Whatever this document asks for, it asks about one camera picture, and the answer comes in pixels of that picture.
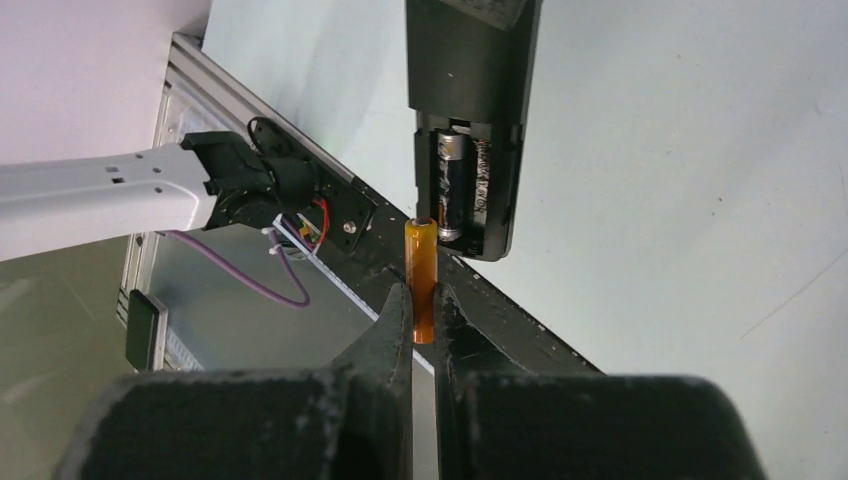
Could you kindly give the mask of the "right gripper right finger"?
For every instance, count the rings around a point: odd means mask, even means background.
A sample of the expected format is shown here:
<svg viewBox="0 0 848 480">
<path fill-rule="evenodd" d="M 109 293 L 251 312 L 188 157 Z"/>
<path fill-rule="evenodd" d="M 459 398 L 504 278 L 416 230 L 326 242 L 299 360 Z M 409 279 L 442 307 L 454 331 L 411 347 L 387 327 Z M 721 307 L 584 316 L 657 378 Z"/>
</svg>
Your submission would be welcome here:
<svg viewBox="0 0 848 480">
<path fill-rule="evenodd" d="M 444 479 L 762 479 L 734 404 L 696 376 L 544 374 L 433 297 Z"/>
</svg>

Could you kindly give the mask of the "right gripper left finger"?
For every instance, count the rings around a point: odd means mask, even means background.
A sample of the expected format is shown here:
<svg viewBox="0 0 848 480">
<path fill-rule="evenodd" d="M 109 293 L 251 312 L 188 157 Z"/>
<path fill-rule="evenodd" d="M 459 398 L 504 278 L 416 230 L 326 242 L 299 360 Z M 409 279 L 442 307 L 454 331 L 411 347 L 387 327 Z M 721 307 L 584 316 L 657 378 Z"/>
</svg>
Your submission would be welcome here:
<svg viewBox="0 0 848 480">
<path fill-rule="evenodd" d="M 409 479 L 412 299 L 327 365 L 135 374 L 109 385 L 60 479 Z"/>
</svg>

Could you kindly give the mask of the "orange battery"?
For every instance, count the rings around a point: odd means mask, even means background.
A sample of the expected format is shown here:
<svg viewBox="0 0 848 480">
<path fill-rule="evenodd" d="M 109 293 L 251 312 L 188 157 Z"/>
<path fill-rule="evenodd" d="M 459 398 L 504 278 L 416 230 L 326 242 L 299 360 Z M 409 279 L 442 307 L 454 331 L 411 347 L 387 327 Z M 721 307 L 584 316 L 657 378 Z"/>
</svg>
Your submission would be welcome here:
<svg viewBox="0 0 848 480">
<path fill-rule="evenodd" d="M 413 218 L 404 228 L 406 283 L 412 296 L 413 341 L 434 338 L 433 295 L 438 282 L 438 228 L 430 218 Z"/>
</svg>

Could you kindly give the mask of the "black battery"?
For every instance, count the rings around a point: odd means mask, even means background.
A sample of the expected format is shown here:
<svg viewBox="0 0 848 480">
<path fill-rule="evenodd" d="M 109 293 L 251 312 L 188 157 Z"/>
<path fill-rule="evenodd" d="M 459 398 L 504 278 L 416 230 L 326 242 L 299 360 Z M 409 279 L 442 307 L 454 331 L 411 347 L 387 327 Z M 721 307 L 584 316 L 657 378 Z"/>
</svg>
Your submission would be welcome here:
<svg viewBox="0 0 848 480">
<path fill-rule="evenodd" d="M 454 130 L 436 132 L 438 166 L 437 223 L 442 242 L 462 235 L 465 220 L 466 136 Z"/>
</svg>

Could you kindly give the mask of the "black remote control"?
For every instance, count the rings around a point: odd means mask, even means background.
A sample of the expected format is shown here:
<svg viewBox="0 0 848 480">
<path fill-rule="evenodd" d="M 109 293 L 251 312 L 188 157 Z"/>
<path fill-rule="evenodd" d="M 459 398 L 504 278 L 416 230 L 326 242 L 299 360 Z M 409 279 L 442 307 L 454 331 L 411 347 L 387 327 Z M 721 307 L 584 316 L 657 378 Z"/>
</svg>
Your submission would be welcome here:
<svg viewBox="0 0 848 480">
<path fill-rule="evenodd" d="M 496 262 L 509 253 L 541 10 L 539 1 L 405 4 L 419 216 L 437 223 L 436 132 L 467 140 L 462 235 L 438 235 L 453 255 Z"/>
</svg>

